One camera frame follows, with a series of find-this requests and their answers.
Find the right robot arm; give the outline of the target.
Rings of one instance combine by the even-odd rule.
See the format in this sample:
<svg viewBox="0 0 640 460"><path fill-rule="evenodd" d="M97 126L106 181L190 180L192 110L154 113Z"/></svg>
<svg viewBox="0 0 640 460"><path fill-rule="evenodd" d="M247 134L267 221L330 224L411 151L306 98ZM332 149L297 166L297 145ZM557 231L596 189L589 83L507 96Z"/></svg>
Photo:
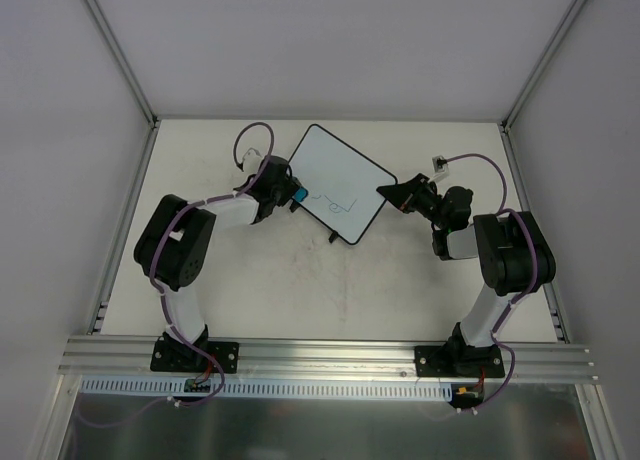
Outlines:
<svg viewBox="0 0 640 460"><path fill-rule="evenodd" d="M466 317L439 347L414 348L420 378L503 378L497 335L523 297L550 283L556 262L529 211L473 215L473 192L453 186L445 194L423 174L377 192L404 214L430 221L432 246L443 261L478 259L483 286Z"/></svg>

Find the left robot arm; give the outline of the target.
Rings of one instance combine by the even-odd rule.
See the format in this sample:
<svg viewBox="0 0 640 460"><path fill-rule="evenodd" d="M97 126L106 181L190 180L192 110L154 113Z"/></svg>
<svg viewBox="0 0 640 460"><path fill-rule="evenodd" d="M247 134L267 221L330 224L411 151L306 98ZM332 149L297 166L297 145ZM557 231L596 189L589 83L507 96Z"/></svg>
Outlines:
<svg viewBox="0 0 640 460"><path fill-rule="evenodd" d="M194 283L201 273L213 236L252 226L277 207L302 203L308 190L289 162L270 157L231 193L188 202L168 194L160 200L134 247L134 261L160 294L165 331L154 345L155 372L235 371L221 357L231 346L209 340Z"/></svg>

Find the blue black whiteboard eraser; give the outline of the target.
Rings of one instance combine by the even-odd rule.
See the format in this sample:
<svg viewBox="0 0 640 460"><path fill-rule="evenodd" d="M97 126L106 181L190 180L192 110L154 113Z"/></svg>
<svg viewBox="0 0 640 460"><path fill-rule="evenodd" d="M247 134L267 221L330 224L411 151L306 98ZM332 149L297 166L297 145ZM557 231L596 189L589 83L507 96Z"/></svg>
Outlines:
<svg viewBox="0 0 640 460"><path fill-rule="evenodd" d="M301 203L306 199L307 196L308 196L308 191L305 188L300 187L294 194L293 200L298 203Z"/></svg>

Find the white whiteboard black frame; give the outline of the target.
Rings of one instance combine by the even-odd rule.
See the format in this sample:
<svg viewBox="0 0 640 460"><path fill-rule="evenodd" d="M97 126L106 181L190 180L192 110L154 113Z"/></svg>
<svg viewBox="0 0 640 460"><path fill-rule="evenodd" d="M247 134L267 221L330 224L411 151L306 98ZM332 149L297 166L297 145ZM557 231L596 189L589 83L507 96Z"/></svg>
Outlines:
<svg viewBox="0 0 640 460"><path fill-rule="evenodd" d="M318 124L307 128L289 165L307 191L301 207L349 245L362 239L385 204L377 188L398 183L394 174Z"/></svg>

